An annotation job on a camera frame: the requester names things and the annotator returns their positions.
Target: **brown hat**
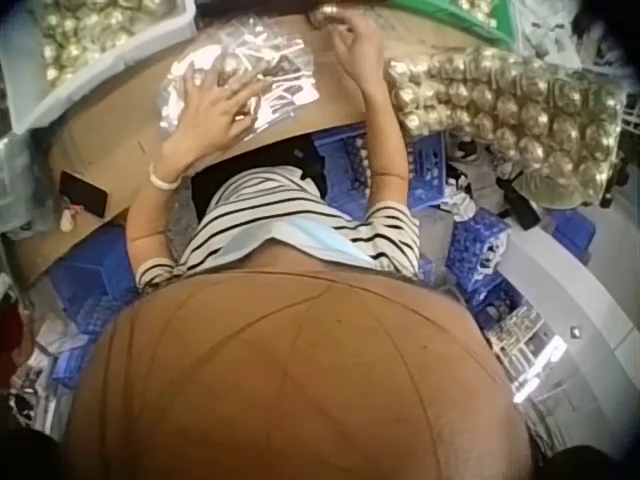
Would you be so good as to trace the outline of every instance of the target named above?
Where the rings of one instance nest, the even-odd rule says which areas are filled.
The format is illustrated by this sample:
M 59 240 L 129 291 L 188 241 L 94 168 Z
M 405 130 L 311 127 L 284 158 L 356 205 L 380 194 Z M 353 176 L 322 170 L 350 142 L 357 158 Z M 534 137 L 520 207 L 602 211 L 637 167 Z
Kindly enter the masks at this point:
M 102 336 L 75 397 L 76 478 L 520 479 L 525 424 L 469 313 L 354 271 L 166 287 Z

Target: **cardboard box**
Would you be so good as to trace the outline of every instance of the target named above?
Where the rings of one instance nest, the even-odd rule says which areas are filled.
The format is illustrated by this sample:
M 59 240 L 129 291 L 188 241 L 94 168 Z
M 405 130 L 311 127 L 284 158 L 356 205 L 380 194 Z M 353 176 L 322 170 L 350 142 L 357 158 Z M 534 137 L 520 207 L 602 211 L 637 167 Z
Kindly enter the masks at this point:
M 377 24 L 387 38 L 387 55 L 409 54 L 433 46 L 466 47 L 474 38 L 428 19 L 376 8 Z M 304 133 L 363 120 L 362 101 L 352 82 L 336 65 L 329 36 L 312 30 L 301 15 L 277 19 L 280 26 L 302 35 L 315 57 L 320 99 L 230 150 L 229 158 L 269 143 Z M 57 180 L 61 170 L 75 173 L 109 192 L 105 221 L 127 209 L 148 166 L 158 158 L 164 135 L 158 126 L 158 87 L 185 45 L 172 47 L 101 85 L 75 105 L 54 141 L 50 164 Z M 76 228 L 51 232 L 17 244 L 25 280 L 33 282 L 56 259 L 103 222 L 89 214 L 77 217 Z

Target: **green container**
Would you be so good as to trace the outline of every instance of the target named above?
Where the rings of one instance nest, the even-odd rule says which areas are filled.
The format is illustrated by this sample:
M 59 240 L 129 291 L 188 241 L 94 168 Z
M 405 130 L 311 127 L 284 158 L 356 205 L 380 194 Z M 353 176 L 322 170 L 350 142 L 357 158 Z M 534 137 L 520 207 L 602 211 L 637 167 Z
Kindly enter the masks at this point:
M 498 28 L 488 27 L 450 0 L 392 0 L 390 3 L 403 10 L 433 18 L 498 47 L 511 48 L 514 43 L 511 0 L 498 0 L 493 7 L 492 13 L 498 22 Z

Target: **blue face mask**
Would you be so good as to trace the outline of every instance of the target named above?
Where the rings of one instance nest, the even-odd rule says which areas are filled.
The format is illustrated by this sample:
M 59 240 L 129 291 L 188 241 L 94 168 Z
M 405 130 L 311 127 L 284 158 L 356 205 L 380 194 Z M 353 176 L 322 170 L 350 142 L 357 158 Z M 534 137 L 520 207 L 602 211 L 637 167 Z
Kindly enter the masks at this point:
M 246 227 L 209 262 L 217 267 L 248 255 L 270 239 L 280 240 L 328 262 L 375 268 L 373 260 L 331 227 L 301 217 L 289 217 Z

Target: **hand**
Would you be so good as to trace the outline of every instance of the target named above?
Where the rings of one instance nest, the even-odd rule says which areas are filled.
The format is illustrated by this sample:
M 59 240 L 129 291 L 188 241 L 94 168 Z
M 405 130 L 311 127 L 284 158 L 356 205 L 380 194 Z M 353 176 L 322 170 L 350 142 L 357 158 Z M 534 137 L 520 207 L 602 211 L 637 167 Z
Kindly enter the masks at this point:
M 384 45 L 382 34 L 373 20 L 351 10 L 341 10 L 339 16 L 351 29 L 331 25 L 331 37 L 338 60 L 356 83 L 365 100 L 387 95 L 384 81 Z
M 198 159 L 221 154 L 241 140 L 256 121 L 255 115 L 236 120 L 251 98 L 264 93 L 271 79 L 258 80 L 261 69 L 238 75 L 224 86 L 218 76 L 224 55 L 219 55 L 200 86 L 193 64 L 184 76 L 184 109 L 178 127 L 162 146 L 163 158 L 154 165 L 155 174 L 173 183 Z

